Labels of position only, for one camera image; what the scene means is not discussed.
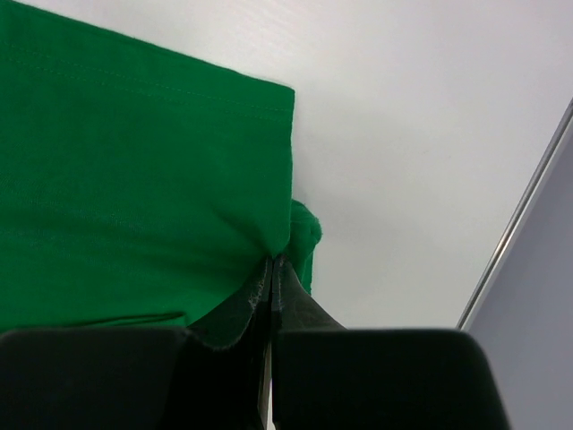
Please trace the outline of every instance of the green cloth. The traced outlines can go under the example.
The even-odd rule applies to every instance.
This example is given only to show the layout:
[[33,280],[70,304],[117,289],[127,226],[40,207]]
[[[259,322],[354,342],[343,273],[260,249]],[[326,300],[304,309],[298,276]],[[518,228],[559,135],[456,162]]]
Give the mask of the green cloth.
[[187,325],[284,251],[309,288],[321,232],[291,200],[294,102],[0,0],[0,331]]

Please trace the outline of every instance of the metal edge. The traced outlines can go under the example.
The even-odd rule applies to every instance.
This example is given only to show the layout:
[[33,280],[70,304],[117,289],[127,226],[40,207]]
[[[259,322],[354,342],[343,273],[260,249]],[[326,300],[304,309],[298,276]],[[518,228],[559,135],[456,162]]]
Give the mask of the metal edge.
[[537,165],[525,192],[509,220],[508,226],[501,236],[500,242],[496,246],[490,261],[488,261],[485,271],[478,281],[474,293],[470,297],[466,308],[458,321],[458,329],[467,330],[471,322],[474,320],[477,311],[492,286],[495,275],[499,272],[505,258],[507,258],[509,249],[514,245],[518,231],[523,227],[527,215],[531,211],[537,196],[543,189],[543,186],[555,165],[555,161],[559,158],[560,153],[566,145],[566,139],[564,139],[564,136],[567,131],[573,129],[571,126],[572,119],[573,100],[569,102],[569,105],[563,114],[563,118],[559,122],[557,130],[553,134],[541,161]]

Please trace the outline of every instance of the white table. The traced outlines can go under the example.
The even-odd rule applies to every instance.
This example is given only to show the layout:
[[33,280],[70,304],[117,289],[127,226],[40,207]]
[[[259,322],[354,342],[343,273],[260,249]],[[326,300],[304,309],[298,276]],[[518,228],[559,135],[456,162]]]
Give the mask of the white table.
[[26,0],[297,91],[314,294],[453,326],[573,95],[561,0]]

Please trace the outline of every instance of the gray panel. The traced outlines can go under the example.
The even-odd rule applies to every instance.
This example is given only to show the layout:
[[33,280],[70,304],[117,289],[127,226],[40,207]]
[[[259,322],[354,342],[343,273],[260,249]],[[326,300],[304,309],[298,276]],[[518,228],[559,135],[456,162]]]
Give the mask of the gray panel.
[[518,430],[573,428],[573,133],[561,126],[560,155],[518,208],[527,214],[466,316]]

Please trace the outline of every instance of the black plastic part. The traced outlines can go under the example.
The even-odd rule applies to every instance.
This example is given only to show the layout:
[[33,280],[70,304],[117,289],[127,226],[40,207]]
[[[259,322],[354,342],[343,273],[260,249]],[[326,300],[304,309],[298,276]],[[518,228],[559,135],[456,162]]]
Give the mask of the black plastic part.
[[13,331],[0,338],[0,428],[156,428],[182,330]]
[[509,429],[462,332],[282,331],[274,348],[279,430]]
[[280,256],[187,329],[1,336],[0,429],[262,430],[271,361],[281,430],[509,428],[471,338],[346,330]]

